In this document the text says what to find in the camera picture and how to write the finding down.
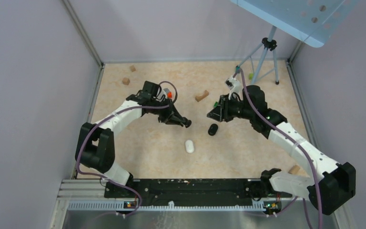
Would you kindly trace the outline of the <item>black earbud charging case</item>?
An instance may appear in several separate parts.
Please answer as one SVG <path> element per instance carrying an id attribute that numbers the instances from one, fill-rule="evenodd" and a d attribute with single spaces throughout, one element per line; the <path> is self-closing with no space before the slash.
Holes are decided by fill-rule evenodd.
<path id="1" fill-rule="evenodd" d="M 210 136 L 214 136 L 217 133 L 218 129 L 219 126 L 217 124 L 211 124 L 207 133 Z"/>

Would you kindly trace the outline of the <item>white earbud charging case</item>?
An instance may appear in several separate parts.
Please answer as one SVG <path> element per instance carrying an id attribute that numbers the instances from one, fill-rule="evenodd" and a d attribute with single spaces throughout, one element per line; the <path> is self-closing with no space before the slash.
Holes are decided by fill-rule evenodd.
<path id="1" fill-rule="evenodd" d="M 188 154 L 192 154 L 195 151 L 194 142 L 192 140 L 185 141 L 185 151 Z"/>

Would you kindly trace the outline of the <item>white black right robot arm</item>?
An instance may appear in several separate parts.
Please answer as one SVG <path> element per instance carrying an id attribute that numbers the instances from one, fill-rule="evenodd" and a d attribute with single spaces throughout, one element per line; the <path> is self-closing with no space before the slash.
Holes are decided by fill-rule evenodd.
<path id="1" fill-rule="evenodd" d="M 260 184 L 265 196 L 285 192 L 301 197 L 324 215 L 332 214 L 355 196 L 356 169 L 352 164 L 340 164 L 309 143 L 280 112 L 268 108 L 265 93 L 259 86 L 247 86 L 242 93 L 243 99 L 237 95 L 221 95 L 207 117 L 217 122 L 230 122 L 234 118 L 248 120 L 256 132 L 280 146 L 309 175 L 306 178 L 276 168 L 265 170 Z"/>

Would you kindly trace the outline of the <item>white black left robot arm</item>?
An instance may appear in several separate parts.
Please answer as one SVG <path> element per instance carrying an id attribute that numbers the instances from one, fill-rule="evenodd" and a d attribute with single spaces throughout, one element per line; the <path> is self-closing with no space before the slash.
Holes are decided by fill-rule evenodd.
<path id="1" fill-rule="evenodd" d="M 80 165 L 94 169 L 100 178 L 116 183 L 115 190 L 120 196 L 133 193 L 133 176 L 122 168 L 115 159 L 115 138 L 130 123 L 144 116 L 158 116 L 158 122 L 185 128 L 192 122 L 179 114 L 174 106 L 176 99 L 169 98 L 159 83 L 145 81 L 143 88 L 129 95 L 122 105 L 96 123 L 86 122 L 81 126 L 75 153 L 76 169 Z"/>

